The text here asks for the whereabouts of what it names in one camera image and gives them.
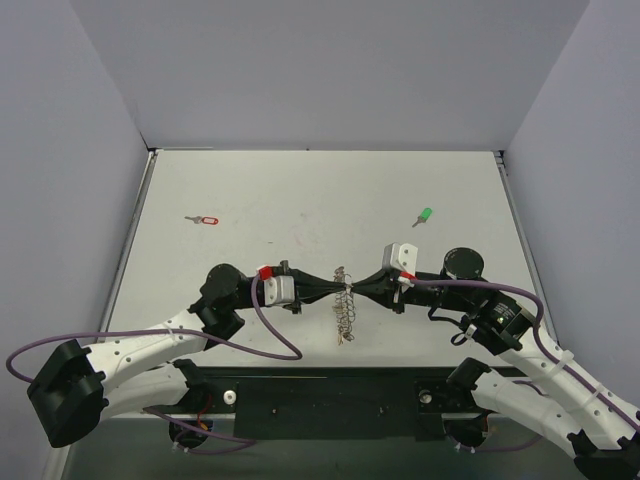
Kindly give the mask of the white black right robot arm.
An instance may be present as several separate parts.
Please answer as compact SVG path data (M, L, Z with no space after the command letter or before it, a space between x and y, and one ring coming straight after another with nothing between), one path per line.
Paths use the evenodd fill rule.
M488 365L465 359L450 375L449 402L508 417L563 450L588 479L639 476L639 409L598 382L543 326L544 306L521 288L483 279L484 260L450 250L439 273L416 269L411 244L386 247L379 272L351 290L396 312L406 305L457 311L463 340L483 346L523 373L520 385Z

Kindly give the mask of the key with green cap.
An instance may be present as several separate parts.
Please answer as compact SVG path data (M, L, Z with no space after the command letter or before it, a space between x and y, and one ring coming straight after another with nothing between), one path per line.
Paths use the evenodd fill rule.
M433 210L431 208L424 208L422 212L418 215L412 227L415 228L418 225L424 224L430 218L432 213L433 213Z

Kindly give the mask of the metal disc with key rings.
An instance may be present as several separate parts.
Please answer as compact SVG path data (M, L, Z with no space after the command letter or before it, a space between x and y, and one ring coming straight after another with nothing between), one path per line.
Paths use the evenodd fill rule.
M334 295L333 312L336 317L338 344L354 340L353 324L356 320L356 308L352 292L352 277L339 266L334 271L334 281L341 283L343 289Z

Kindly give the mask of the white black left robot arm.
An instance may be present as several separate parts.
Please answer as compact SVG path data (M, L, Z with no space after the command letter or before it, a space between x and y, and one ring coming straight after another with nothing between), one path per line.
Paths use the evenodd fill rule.
M349 290L343 281L324 280L292 269L287 262L248 277L230 264L208 273L194 304L147 329L54 339L55 349L27 396L50 445L61 448L87 436L101 421L147 407L200 408L206 388L183 357L218 345L236 348L244 327L242 309L262 313L281 306L298 314L305 304Z

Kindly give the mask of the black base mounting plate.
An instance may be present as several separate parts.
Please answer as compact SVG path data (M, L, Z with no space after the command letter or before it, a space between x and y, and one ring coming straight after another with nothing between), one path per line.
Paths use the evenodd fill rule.
M233 419L254 440L378 440L452 436L480 445L488 413L470 392L448 384L450 367L213 368L172 414Z

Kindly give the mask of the key with red tag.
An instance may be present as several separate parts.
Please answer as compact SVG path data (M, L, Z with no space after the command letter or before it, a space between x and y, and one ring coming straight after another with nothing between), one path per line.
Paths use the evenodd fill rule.
M188 220L194 224L203 224L215 226L219 224L219 219L211 216L185 216L185 220Z

